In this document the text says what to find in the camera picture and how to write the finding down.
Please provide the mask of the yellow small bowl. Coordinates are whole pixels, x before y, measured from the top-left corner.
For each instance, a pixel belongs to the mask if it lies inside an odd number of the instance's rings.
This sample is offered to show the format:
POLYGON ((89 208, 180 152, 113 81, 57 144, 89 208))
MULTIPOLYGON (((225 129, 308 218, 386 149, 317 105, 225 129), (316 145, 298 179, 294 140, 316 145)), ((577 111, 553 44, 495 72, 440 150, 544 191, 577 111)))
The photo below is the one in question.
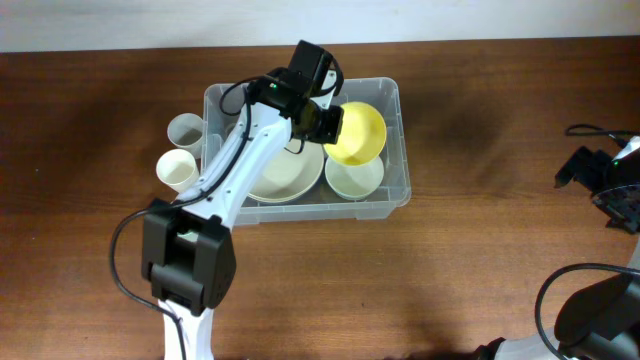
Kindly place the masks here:
POLYGON ((386 139, 386 123, 381 113, 364 102, 347 102, 336 144, 325 144, 327 155, 339 164, 360 166, 380 155, 386 139))

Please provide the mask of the beige bowl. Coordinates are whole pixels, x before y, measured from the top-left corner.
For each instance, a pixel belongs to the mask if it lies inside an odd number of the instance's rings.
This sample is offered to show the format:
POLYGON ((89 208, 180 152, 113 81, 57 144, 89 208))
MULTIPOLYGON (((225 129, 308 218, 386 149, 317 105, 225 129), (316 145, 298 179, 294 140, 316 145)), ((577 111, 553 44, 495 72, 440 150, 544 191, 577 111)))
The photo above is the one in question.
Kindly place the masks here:
POLYGON ((266 204, 288 203, 308 193, 318 181, 318 178, 315 180, 261 178, 249 192, 248 197, 266 204))
POLYGON ((301 141, 292 139, 266 166, 261 178, 268 179, 319 179, 324 167, 324 151, 321 145, 305 142, 302 152, 295 154, 301 141))

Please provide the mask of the white small bowl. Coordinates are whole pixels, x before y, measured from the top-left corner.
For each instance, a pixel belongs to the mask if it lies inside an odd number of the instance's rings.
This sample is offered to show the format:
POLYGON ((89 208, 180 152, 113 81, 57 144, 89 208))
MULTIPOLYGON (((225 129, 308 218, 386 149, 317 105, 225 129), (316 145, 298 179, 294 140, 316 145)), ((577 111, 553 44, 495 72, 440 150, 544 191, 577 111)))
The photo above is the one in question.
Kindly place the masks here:
POLYGON ((325 178, 332 188, 343 193, 362 194, 376 190, 384 178, 384 165, 380 157, 358 166, 347 166, 327 158, 325 178))

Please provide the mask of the mint green small bowl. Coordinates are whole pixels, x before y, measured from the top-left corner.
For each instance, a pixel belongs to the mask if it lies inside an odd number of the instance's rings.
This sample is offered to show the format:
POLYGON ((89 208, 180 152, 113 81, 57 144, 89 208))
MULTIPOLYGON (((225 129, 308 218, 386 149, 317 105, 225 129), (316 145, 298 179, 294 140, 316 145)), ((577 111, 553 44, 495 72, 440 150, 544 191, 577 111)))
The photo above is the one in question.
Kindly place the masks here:
POLYGON ((348 200, 348 201, 363 201, 368 196, 374 194, 375 191, 376 190, 373 190, 373 191, 365 192, 365 193, 362 193, 362 194, 350 194, 350 193, 343 193, 343 192, 334 190, 334 193, 336 195, 338 195, 340 198, 348 200))

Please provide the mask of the grey cup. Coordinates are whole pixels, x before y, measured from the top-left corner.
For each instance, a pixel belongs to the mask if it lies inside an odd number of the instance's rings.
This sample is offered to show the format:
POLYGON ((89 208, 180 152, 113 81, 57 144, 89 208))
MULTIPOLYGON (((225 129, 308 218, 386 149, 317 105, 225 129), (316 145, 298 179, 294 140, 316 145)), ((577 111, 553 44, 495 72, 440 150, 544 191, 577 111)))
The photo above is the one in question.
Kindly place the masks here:
POLYGON ((200 159, 204 141, 204 121, 193 113, 183 113, 171 120, 167 127, 169 141, 179 149, 200 159))

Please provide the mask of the cream cup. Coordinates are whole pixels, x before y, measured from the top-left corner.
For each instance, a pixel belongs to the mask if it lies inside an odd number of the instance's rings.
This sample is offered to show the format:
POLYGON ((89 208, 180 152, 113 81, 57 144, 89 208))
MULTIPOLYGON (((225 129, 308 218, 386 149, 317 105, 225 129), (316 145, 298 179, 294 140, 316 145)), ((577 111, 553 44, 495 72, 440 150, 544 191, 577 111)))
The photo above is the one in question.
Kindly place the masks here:
POLYGON ((196 159, 183 149, 165 152, 158 159, 155 170, 158 179, 177 193, 188 190, 200 176, 196 159))

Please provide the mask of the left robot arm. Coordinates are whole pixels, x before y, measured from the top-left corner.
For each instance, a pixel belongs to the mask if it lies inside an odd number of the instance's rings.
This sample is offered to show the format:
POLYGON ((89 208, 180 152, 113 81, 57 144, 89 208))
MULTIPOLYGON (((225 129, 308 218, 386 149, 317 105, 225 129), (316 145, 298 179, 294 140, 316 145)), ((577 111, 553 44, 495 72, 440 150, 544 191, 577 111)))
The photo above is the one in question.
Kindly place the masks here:
POLYGON ((211 317, 236 271, 231 232, 261 174, 287 144, 336 143, 344 77, 327 50, 300 41, 286 67, 243 80, 235 128, 206 171, 173 203, 143 215, 141 275, 165 320, 168 359, 210 359, 211 317))

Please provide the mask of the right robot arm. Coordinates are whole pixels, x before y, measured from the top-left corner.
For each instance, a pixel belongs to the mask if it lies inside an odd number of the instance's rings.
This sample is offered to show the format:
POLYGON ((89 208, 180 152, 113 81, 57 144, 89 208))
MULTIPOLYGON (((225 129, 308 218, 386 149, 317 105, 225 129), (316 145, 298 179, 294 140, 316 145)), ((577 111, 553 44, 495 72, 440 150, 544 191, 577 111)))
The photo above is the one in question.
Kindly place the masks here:
MULTIPOLYGON (((557 188, 576 181, 591 192, 592 203, 609 220, 606 226, 639 234, 639 134, 609 132, 620 147, 615 156, 579 148, 555 175, 557 188)), ((536 296, 537 333, 498 338, 479 346, 473 359, 637 359, 639 357, 639 251, 626 266, 602 263, 567 265, 553 272, 536 296), (587 286, 565 302, 555 325, 546 330, 542 303, 553 282, 570 272, 596 270, 612 277, 587 286)))

